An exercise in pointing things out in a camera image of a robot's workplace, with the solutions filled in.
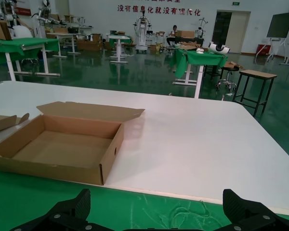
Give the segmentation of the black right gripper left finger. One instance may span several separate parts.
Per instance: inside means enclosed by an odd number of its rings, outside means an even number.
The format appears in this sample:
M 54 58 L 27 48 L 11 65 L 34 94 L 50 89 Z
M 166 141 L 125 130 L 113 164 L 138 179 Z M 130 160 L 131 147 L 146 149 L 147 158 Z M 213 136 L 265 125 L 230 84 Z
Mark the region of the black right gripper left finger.
M 56 203 L 46 214 L 12 228 L 13 231 L 102 231 L 101 225 L 87 221 L 91 192 L 83 189 L 73 199 Z

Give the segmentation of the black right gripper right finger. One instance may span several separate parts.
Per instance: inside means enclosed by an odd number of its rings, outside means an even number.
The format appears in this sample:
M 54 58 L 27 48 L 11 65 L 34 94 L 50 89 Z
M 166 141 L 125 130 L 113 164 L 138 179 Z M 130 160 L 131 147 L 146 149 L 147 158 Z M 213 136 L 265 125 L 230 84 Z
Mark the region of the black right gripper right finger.
M 289 221 L 260 202 L 239 197 L 233 190 L 223 191 L 223 211 L 231 222 L 220 231 L 288 231 Z

